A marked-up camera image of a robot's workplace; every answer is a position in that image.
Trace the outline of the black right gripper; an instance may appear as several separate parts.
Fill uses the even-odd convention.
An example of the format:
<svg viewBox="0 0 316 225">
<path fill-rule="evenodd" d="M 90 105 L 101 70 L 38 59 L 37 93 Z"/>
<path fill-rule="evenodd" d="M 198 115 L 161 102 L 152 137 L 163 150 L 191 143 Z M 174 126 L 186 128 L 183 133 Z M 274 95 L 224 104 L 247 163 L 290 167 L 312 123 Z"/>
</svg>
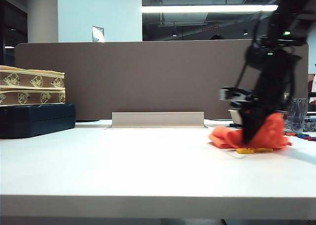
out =
<svg viewBox="0 0 316 225">
<path fill-rule="evenodd" d="M 294 70 L 300 56 L 290 53 L 247 53 L 246 62 L 260 71 L 251 92 L 251 102 L 240 111 L 242 119 L 242 141 L 249 144 L 263 126 L 267 116 L 285 108 L 283 94 L 290 88 L 295 92 Z"/>
</svg>

